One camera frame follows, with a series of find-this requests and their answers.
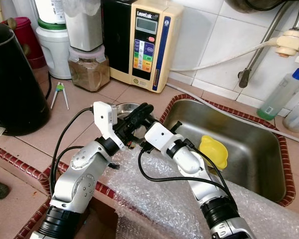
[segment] countertop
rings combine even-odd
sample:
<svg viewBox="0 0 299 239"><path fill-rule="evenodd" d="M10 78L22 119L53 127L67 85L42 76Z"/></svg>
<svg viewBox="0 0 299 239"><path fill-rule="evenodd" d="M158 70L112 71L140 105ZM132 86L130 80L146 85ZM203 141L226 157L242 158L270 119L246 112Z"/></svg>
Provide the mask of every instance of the countertop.
<svg viewBox="0 0 299 239"><path fill-rule="evenodd" d="M47 68L35 70L34 73L42 91L45 94L48 89ZM174 96L182 94L182 92L168 86L165 87L161 94L156 94L135 86L129 86L114 79L112 79L110 83L104 86L100 91L90 93L74 86L71 81L52 78L52 91L47 100L49 106L52 102L54 89L59 81L64 83L69 102L69 110L66 108L63 94L59 93L51 111L51 119L44 127L25 136L0 137L0 147L2 149L40 172L43 172L50 165L56 142L64 127L82 108L89 107L95 101L104 101L114 104L125 102L140 104L147 102L154 106L154 115L157 118L160 118L170 100ZM189 86L173 79L169 79L169 82L186 89L201 98L257 117L256 109L253 107L203 91L199 88ZM283 117L277 116L274 120L270 121L270 123L275 125L280 131L299 138L299 133L292 133L287 130L283 126L282 121ZM60 145L59 152L69 146L86 145L99 136L101 136L101 134L93 123L93 116L91 113L83 113L65 134ZM287 208L299 213L299 143L287 139L287 146L296 186L296 198L289 206L287 206ZM73 154L74 151L67 152L62 158L62 161L68 164ZM16 175L14 173L14 169L11 169L10 173ZM35 182L31 185L33 187L39 187L39 185L36 185Z"/></svg>

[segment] red container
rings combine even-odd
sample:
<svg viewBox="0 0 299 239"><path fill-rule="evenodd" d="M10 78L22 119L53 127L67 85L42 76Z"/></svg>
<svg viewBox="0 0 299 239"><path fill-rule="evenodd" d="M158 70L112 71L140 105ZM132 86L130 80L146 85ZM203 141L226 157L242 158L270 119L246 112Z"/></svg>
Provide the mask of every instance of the red container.
<svg viewBox="0 0 299 239"><path fill-rule="evenodd" d="M44 55L36 36L31 28L31 21L27 17L16 17L16 29L14 30L21 46L28 45L30 53L26 56L32 69L46 65Z"/></svg>

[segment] white hose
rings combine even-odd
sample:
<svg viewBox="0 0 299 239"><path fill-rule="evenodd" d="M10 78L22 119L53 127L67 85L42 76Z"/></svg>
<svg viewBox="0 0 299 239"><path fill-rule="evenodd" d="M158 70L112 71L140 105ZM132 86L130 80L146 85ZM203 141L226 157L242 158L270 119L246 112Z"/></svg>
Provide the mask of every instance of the white hose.
<svg viewBox="0 0 299 239"><path fill-rule="evenodd" d="M292 136L292 135L289 135L289 134L287 134L287 133L280 132L280 131L278 131L278 130L274 130L274 129L271 129L271 128L267 128L266 126L264 126L264 125L262 125L262 124L253 123L253 122L244 120L244 119L242 119L242 118L236 117L236 116L234 116L234 115L232 115L232 114L230 114L230 113L227 113L227 112L225 112L225 111L222 111L222 110L218 109L217 107L215 107L215 106L213 106L212 104L206 102L205 100L201 99L200 97L198 97L198 96L192 94L191 92L188 92L188 91L186 91L186 90L184 90L184 89L182 89L182 88L180 88L180 87L174 86L174 85L172 85L172 84L170 84L170 83L167 83L166 85L168 85L169 87L172 87L172 88L174 88L174 89L176 89L176 90L179 90L179 91L181 91L181 92L183 92L183 93L185 93L185 94L188 94L188 95L192 96L193 98L197 99L198 101L202 102L203 104L205 104L205 105L211 107L212 109L214 109L214 110L216 110L216 111L222 113L223 115L226 115L226 116L228 116L228 117L230 117L230 118L232 118L232 119L235 119L235 120L238 120L238 121L240 121L240 122L243 122L243 123L252 125L252 126L257 127L257 128L265 129L265 130L267 130L267 131L270 131L270 132L272 132L272 133L276 133L276 134L278 134L278 135L281 135L281 136L284 136L284 137L286 137L286 138L292 139L292 140L294 140L294 141L296 141L296 142L299 143L299 138L296 138L296 137L294 137L294 136Z"/></svg>
<svg viewBox="0 0 299 239"><path fill-rule="evenodd" d="M252 51L256 51L257 49L259 49L259 48L263 48L263 47L268 46L268 45L270 45L270 42L269 42L269 41L265 41L265 42L263 42L263 43L261 43L261 44L259 44L259 45L257 45L257 46L254 46L254 47L252 47L252 48L246 50L246 51L240 52L240 53L238 53L237 55L234 55L234 56L228 56L228 57L226 57L226 58L224 58L224 59L222 59L222 60L218 60L218 61L215 61L215 62L213 62L213 63L209 63L209 64L207 64L207 65L197 66L197 67L194 67L194 68L184 68L184 69L171 68L170 70L171 70L171 71L179 71L179 72L180 72L180 71L196 71L196 70L205 69L205 68L208 68L208 67L211 67L211 66L215 66L215 65L224 63L224 62L226 62L226 61L233 60L233 59L235 59L235 58L238 58L238 57L240 57L240 56L246 55L246 54L248 54L248 53L250 53L250 52L252 52Z"/></svg>

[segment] stainless steel sink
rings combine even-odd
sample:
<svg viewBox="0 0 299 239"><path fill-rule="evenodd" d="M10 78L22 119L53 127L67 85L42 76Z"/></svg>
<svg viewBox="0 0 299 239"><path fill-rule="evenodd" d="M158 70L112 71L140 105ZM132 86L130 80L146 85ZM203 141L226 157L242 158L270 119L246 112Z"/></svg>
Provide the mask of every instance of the stainless steel sink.
<svg viewBox="0 0 299 239"><path fill-rule="evenodd" d="M164 126L171 129L180 121L176 133L190 139L196 147L203 135L222 142L228 150L228 166L222 175L228 181L277 202L286 194L279 142L266 130L239 122L202 103L178 100L167 115Z"/></svg>

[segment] green lid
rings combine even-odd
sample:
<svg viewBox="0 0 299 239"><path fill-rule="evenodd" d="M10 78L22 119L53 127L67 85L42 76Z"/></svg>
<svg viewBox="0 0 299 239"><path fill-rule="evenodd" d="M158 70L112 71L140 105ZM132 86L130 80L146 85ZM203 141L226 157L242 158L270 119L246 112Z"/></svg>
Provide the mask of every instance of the green lid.
<svg viewBox="0 0 299 239"><path fill-rule="evenodd" d="M48 30L65 30L66 25L65 24L51 24L51 23L46 23L42 21L40 18L38 19L38 24L40 27Z"/></svg>

